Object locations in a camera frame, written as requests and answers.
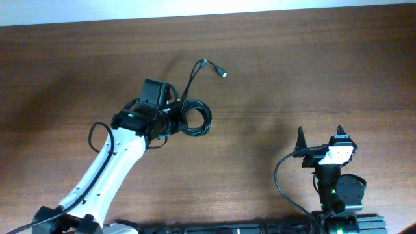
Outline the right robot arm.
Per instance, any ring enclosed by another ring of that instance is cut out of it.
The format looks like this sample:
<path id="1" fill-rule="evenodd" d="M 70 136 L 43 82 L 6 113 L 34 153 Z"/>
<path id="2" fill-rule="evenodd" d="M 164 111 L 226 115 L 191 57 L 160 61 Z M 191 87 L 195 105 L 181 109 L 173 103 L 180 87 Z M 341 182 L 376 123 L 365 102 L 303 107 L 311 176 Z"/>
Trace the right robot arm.
<path id="1" fill-rule="evenodd" d="M 321 212 L 315 218 L 327 233 L 359 233 L 356 213 L 362 210 L 366 181 L 354 174 L 342 174 L 341 168 L 352 161 L 357 144 L 341 126 L 327 144 L 308 147 L 301 127 L 294 148 L 295 157 L 303 158 L 302 167 L 314 169 Z"/>

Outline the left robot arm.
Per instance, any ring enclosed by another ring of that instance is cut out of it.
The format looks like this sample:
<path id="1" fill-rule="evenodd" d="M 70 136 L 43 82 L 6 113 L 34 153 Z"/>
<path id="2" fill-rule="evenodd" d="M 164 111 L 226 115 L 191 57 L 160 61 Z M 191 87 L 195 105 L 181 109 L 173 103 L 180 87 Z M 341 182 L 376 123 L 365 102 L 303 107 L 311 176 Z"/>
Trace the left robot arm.
<path id="1" fill-rule="evenodd" d="M 107 139 L 75 188 L 55 209 L 41 207 L 33 233 L 138 233 L 134 222 L 106 226 L 107 211 L 134 164 L 151 150 L 151 141 L 166 140 L 184 128 L 184 100 L 169 103 L 140 98 L 128 103 L 106 126 Z"/>

